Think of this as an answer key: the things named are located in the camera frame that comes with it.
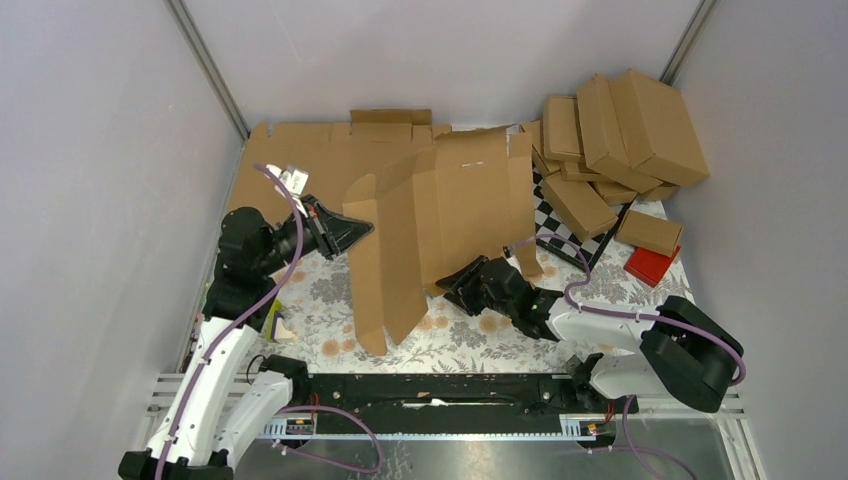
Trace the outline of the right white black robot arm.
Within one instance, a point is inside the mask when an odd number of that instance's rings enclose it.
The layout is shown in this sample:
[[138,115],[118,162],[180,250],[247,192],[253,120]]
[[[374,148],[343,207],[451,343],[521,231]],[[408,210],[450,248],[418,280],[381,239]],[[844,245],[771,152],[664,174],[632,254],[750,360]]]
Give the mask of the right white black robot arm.
[[655,308],[583,303],[569,291],[534,286],[503,257],[485,256],[436,284],[466,314],[492,310],[529,338],[621,350],[573,369],[575,402],[589,412],[612,399],[667,393],[694,410],[715,413],[744,377],[741,344],[684,297],[670,295]]

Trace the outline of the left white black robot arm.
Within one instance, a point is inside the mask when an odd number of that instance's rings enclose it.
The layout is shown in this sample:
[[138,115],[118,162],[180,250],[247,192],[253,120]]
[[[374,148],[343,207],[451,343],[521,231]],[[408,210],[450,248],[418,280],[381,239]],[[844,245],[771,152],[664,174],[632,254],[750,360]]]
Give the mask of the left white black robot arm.
[[281,288],[272,274],[293,274],[300,258],[313,252],[335,259],[375,229],[328,210],[312,195],[302,203],[278,225],[254,207],[223,218],[198,344],[162,424],[143,450],[124,454],[120,478],[231,479],[271,417],[309,401],[305,362],[272,355],[229,416],[222,415],[240,362]]

